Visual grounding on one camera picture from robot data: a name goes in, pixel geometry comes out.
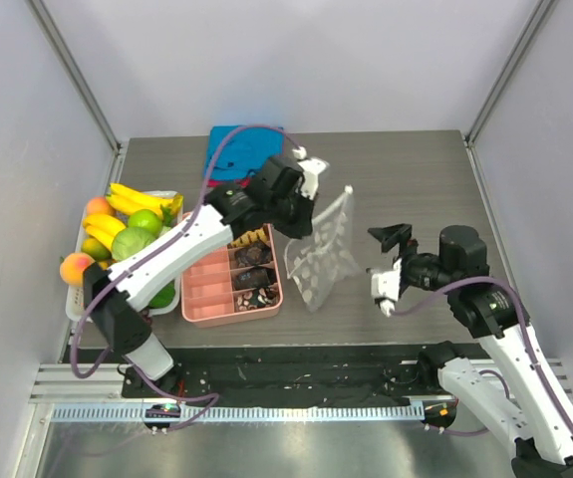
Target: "white basket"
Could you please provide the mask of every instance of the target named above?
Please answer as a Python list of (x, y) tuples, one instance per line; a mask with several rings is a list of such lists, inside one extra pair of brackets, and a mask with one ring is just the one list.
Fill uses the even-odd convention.
[[(175, 191), (148, 191), (146, 194), (150, 194), (151, 196), (165, 197), (171, 199), (177, 193)], [(184, 205), (182, 204), (182, 207), (180, 207), (179, 212), (177, 214), (178, 217), (182, 216), (183, 208)], [(80, 230), (78, 231), (78, 240), (76, 241), (76, 252), (80, 251), (81, 247), (83, 246), (83, 241), (87, 237), (85, 228), (82, 226), (82, 222), (85, 219), (86, 214), (87, 214), (86, 212), (83, 212), (83, 216), (80, 220), (81, 226)], [(121, 219), (125, 219), (124, 216), (123, 217), (121, 216), (122, 216), (121, 213), (118, 213), (118, 217), (120, 217)], [(167, 314), (177, 307), (177, 304), (179, 304), (180, 277), (181, 274), (177, 276), (177, 278), (175, 279), (175, 297), (173, 297), (173, 302), (171, 302), (167, 307), (163, 307), (161, 309), (150, 309), (148, 313), (151, 316), (160, 316), (162, 314)], [(83, 316), (83, 312), (85, 311), (84, 303), (85, 301), (84, 301), (83, 288), (69, 286), (69, 290), (67, 291), (67, 303), (65, 305), (65, 313), (67, 314), (67, 317), (74, 322), (79, 321), (80, 317)]]

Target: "plastic bag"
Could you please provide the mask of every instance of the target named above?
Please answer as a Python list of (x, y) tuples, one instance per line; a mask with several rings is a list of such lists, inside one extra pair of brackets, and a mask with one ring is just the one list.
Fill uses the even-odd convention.
[(333, 285), (362, 272), (350, 252), (355, 199), (352, 186), (313, 218), (313, 233), (286, 245), (284, 262), (288, 279), (299, 289), (310, 312), (326, 301)]

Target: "green vegetable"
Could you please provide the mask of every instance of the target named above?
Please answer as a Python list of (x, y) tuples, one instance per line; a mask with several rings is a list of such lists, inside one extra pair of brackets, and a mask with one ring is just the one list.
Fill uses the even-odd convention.
[(169, 282), (161, 290), (155, 294), (148, 306), (150, 309), (162, 309), (170, 305), (173, 302), (173, 298), (175, 297), (175, 284), (173, 282)]
[(124, 261), (133, 254), (141, 251), (154, 240), (155, 236), (146, 229), (142, 229), (141, 227), (128, 227), (116, 234), (114, 242), (111, 245), (111, 252), (114, 259)]
[(164, 206), (160, 206), (159, 208), (162, 211), (162, 225), (170, 226), (173, 222), (173, 219), (175, 219), (173, 215), (170, 213), (170, 208)]

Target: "blue towel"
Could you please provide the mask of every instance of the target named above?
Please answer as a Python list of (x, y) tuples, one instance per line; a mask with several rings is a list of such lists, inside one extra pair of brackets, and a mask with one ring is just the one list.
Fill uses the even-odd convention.
[[(208, 139), (204, 174), (215, 150), (237, 126), (214, 126)], [(270, 129), (247, 129), (234, 137), (219, 156), (210, 179), (234, 181), (253, 175), (264, 165), (268, 156), (282, 152), (283, 136)]]

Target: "metal floor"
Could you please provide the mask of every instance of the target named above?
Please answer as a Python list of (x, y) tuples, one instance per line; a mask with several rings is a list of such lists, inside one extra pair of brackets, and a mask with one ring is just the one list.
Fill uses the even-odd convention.
[[(456, 428), (478, 429), (459, 408)], [(142, 429), (52, 424), (38, 477), (513, 478), (492, 435), (450, 437), (407, 422), (197, 425), (141, 436), (106, 456), (81, 455), (102, 453)]]

